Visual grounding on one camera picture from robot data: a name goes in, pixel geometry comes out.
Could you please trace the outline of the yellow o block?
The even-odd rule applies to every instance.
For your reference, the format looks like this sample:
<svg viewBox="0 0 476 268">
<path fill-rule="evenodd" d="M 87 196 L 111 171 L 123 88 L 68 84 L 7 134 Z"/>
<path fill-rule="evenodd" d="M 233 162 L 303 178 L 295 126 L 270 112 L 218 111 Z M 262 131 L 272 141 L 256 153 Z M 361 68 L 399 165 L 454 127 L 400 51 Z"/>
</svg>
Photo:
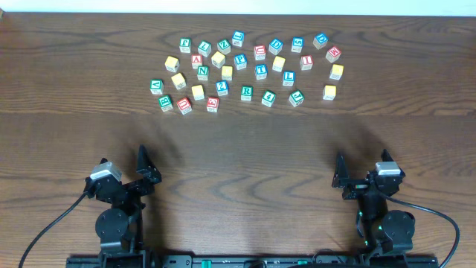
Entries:
<svg viewBox="0 0 476 268">
<path fill-rule="evenodd" d="M 233 80 L 233 67 L 232 66 L 223 66 L 222 67 L 222 79 L 223 80 Z"/>
<path fill-rule="evenodd" d="M 191 89 L 195 101 L 200 101 L 205 98 L 205 91 L 203 85 L 192 86 Z"/>
</svg>

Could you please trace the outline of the yellow C block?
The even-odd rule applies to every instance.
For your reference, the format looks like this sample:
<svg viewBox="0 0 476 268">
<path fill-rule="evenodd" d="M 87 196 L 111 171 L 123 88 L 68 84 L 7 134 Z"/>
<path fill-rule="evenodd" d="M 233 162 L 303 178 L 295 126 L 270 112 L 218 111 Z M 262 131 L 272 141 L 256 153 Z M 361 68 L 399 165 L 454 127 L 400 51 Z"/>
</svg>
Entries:
<svg viewBox="0 0 476 268">
<path fill-rule="evenodd" d="M 273 61 L 272 70 L 281 72 L 283 70 L 286 59 L 284 57 L 276 56 Z"/>
</svg>

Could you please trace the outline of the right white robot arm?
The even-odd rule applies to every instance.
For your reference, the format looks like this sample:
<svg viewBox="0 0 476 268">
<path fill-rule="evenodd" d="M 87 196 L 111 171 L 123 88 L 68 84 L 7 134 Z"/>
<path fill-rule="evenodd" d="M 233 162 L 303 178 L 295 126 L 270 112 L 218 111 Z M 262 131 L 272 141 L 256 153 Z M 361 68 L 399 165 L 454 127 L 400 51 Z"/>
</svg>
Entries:
<svg viewBox="0 0 476 268">
<path fill-rule="evenodd" d="M 358 202 L 356 226 L 365 248 L 348 262 L 366 267 L 409 267 L 406 252 L 413 249 L 415 218 L 406 211 L 392 210 L 387 199 L 399 191 L 405 173 L 388 151 L 363 179 L 353 179 L 344 156 L 337 154 L 332 187 L 343 190 L 342 198 Z"/>
</svg>

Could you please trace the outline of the green V block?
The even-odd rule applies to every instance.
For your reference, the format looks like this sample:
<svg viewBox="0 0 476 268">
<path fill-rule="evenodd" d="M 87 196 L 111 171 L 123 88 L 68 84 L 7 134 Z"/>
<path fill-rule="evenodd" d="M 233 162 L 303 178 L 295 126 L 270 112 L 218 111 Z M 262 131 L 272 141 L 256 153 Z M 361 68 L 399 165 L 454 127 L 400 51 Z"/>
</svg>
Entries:
<svg viewBox="0 0 476 268">
<path fill-rule="evenodd" d="M 161 79 L 151 79 L 149 89 L 153 95 L 162 95 L 164 84 Z"/>
</svg>

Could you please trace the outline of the yellow G block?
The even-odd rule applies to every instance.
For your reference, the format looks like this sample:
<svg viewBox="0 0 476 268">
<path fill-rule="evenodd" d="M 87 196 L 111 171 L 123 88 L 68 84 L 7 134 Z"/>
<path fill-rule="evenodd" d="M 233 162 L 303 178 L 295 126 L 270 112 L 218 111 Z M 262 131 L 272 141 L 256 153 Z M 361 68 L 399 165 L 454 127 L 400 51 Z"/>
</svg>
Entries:
<svg viewBox="0 0 476 268">
<path fill-rule="evenodd" d="M 333 101 L 336 96 L 337 88 L 334 85 L 325 85 L 323 89 L 323 99 Z"/>
</svg>

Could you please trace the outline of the green J block right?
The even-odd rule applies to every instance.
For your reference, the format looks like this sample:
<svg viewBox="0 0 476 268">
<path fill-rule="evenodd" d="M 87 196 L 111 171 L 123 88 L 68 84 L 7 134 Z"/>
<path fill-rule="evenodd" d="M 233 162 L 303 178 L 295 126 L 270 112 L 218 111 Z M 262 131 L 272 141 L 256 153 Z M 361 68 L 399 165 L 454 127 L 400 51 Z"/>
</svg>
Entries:
<svg viewBox="0 0 476 268">
<path fill-rule="evenodd" d="M 293 107 L 299 106 L 303 103 L 305 97 L 301 90 L 297 89 L 289 95 L 289 102 Z"/>
</svg>

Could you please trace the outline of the green j block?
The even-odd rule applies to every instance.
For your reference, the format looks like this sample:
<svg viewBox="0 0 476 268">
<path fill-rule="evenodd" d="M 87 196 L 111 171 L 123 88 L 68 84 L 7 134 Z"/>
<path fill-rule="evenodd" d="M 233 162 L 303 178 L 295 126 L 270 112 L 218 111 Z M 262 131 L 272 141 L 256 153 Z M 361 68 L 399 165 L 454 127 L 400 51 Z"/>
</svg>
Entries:
<svg viewBox="0 0 476 268">
<path fill-rule="evenodd" d="M 181 38 L 179 42 L 179 50 L 181 53 L 190 54 L 191 53 L 191 39 Z"/>
<path fill-rule="evenodd" d="M 289 102 L 293 107 L 299 106 L 303 103 L 305 97 L 301 90 L 297 89 L 289 95 Z"/>
</svg>

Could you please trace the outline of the yellow s block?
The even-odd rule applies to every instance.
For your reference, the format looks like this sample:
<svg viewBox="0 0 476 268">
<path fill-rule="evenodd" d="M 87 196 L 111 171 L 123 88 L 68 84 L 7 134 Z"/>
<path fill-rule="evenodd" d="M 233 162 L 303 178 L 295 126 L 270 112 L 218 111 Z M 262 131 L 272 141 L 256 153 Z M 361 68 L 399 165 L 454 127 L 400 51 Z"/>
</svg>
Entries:
<svg viewBox="0 0 476 268">
<path fill-rule="evenodd" d="M 221 68 L 224 66 L 226 61 L 226 57 L 224 54 L 221 52 L 217 51 L 212 57 L 211 57 L 211 63 L 213 66 L 217 68 Z"/>
<path fill-rule="evenodd" d="M 186 80 L 184 78 L 184 75 L 182 73 L 175 74 L 171 77 L 171 80 L 173 82 L 173 85 L 177 90 L 181 90 L 184 87 L 187 86 Z"/>
</svg>

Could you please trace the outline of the blue L block lower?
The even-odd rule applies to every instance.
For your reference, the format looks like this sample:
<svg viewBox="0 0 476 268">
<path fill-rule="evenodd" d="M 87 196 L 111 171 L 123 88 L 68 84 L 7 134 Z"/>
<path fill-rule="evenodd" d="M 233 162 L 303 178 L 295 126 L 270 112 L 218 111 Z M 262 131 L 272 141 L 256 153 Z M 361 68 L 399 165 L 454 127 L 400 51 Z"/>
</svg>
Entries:
<svg viewBox="0 0 476 268">
<path fill-rule="evenodd" d="M 284 71 L 283 86 L 293 86 L 295 83 L 295 73 L 293 71 Z"/>
</svg>

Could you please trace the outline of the red M block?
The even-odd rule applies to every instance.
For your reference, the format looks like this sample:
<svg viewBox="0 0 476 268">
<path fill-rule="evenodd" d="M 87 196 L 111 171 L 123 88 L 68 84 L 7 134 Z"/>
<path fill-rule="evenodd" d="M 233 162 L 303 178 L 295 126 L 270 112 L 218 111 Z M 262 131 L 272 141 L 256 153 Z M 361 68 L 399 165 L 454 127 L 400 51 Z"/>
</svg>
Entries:
<svg viewBox="0 0 476 268">
<path fill-rule="evenodd" d="M 334 63 L 336 60 L 339 59 L 340 56 L 341 56 L 341 50 L 336 46 L 332 46 L 326 53 L 326 59 L 330 63 Z"/>
</svg>

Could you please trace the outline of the red I block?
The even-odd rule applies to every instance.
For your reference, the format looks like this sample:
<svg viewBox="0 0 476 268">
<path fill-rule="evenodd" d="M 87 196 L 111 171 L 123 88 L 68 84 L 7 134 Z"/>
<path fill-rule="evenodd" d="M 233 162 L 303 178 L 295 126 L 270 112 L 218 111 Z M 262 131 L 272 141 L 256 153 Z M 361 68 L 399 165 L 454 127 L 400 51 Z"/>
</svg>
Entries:
<svg viewBox="0 0 476 268">
<path fill-rule="evenodd" d="M 302 71 L 311 70 L 313 67 L 313 58 L 311 55 L 303 55 L 300 58 L 300 69 Z"/>
</svg>

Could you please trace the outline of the green R block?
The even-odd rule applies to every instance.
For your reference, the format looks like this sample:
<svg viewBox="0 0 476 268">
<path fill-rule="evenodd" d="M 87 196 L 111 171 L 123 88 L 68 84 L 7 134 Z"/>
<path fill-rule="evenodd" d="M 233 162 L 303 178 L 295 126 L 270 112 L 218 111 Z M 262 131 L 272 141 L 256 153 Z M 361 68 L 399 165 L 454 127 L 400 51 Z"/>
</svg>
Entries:
<svg viewBox="0 0 476 268">
<path fill-rule="evenodd" d="M 242 86 L 240 97 L 242 101 L 251 101 L 253 96 L 253 87 L 252 86 Z"/>
</svg>

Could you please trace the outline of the green J block top left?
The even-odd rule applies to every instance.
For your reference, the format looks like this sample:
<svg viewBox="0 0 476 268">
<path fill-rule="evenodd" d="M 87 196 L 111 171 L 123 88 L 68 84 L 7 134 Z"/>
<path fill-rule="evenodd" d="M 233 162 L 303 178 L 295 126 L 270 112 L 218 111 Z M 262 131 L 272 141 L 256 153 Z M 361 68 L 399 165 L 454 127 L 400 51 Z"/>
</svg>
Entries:
<svg viewBox="0 0 476 268">
<path fill-rule="evenodd" d="M 179 50 L 181 53 L 190 54 L 191 53 L 191 39 L 181 38 L 179 42 Z"/>
</svg>

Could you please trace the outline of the green 7 block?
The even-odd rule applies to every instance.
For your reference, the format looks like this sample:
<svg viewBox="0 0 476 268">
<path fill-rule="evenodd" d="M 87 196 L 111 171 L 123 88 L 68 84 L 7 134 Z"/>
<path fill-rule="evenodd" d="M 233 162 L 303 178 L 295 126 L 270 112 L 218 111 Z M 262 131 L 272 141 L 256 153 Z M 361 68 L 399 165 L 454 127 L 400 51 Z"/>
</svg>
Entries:
<svg viewBox="0 0 476 268">
<path fill-rule="evenodd" d="M 205 41 L 205 40 L 202 40 L 198 47 L 198 53 L 201 54 L 203 57 L 208 57 L 211 53 L 211 50 L 212 50 L 212 45 Z"/>
</svg>

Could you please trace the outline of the blue d block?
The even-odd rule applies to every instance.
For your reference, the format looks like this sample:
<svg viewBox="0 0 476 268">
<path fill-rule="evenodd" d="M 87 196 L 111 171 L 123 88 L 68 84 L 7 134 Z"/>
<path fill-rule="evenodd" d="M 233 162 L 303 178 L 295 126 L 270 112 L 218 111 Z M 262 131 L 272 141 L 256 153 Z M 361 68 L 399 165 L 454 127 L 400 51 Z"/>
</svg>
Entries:
<svg viewBox="0 0 476 268">
<path fill-rule="evenodd" d="M 328 40 L 329 39 L 325 33 L 320 33 L 314 37 L 312 44 L 315 46 L 316 49 L 320 50 L 327 45 Z"/>
<path fill-rule="evenodd" d="M 274 38 L 268 46 L 268 51 L 273 55 L 278 55 L 283 49 L 283 42 L 277 38 Z"/>
</svg>

